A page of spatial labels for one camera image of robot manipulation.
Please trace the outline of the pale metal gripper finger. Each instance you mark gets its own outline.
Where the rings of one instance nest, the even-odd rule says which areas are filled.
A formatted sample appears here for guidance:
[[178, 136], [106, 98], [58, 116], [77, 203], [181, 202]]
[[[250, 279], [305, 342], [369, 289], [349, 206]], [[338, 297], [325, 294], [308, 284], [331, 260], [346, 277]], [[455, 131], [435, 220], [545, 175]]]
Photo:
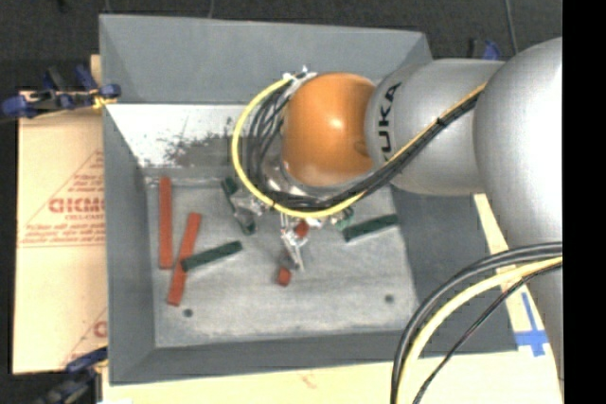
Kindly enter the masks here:
[[281, 230], [281, 240], [289, 259], [289, 265], [294, 270], [305, 268], [302, 248], [308, 242], [308, 228], [285, 228]]
[[258, 230], [258, 219], [262, 209], [249, 196], [233, 196], [231, 198], [233, 214], [244, 233], [255, 233]]

